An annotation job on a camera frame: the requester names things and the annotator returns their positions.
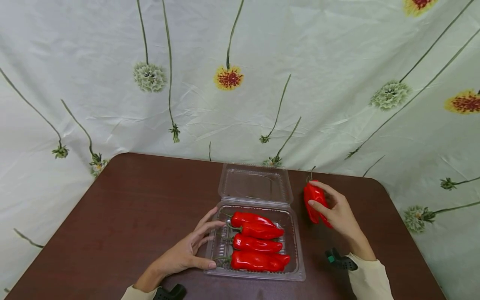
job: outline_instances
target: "cloth curtain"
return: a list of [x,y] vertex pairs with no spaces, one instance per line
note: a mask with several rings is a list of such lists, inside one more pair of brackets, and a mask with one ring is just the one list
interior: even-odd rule
[[1,298],[138,152],[377,180],[476,299],[479,30],[480,0],[2,1]]

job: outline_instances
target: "left hand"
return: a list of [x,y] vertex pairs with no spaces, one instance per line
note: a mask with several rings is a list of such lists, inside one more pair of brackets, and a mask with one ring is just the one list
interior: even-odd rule
[[205,234],[209,233],[210,230],[215,227],[225,225],[225,222],[222,221],[207,222],[216,211],[216,207],[211,209],[200,222],[198,222],[197,227],[195,227],[192,233],[157,258],[142,276],[140,276],[134,287],[143,292],[150,292],[154,290],[165,277],[188,268],[199,268],[202,270],[215,269],[216,263],[214,261],[195,255],[198,252],[198,248],[211,240],[210,237],[205,237]]

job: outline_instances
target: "hinged lid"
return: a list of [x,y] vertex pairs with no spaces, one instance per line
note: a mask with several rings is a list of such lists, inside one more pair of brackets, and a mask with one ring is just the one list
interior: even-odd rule
[[229,200],[257,204],[290,205],[293,202],[288,172],[284,168],[225,163],[218,193]]

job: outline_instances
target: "beige sleeve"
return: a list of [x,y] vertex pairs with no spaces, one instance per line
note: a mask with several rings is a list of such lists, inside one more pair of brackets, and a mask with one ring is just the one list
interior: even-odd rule
[[154,289],[150,293],[145,293],[140,291],[139,289],[133,288],[133,286],[129,286],[121,300],[153,300],[155,294],[156,289]]
[[358,300],[393,300],[387,273],[380,261],[365,261],[351,253],[347,256],[359,267],[348,272],[352,290]]

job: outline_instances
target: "wooden table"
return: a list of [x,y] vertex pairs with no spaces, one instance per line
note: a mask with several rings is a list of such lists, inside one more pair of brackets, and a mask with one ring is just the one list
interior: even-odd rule
[[[9,293],[7,300],[119,300],[144,269],[193,230],[219,201],[221,163],[162,156],[116,156]],[[303,205],[306,172],[289,171],[299,218],[306,281],[208,276],[187,270],[163,282],[183,284],[185,299],[355,299],[348,275],[324,251],[348,248],[341,237],[313,225]],[[314,174],[343,193],[386,266],[396,300],[444,300],[386,190],[367,178]],[[204,255],[203,246],[199,255]]]

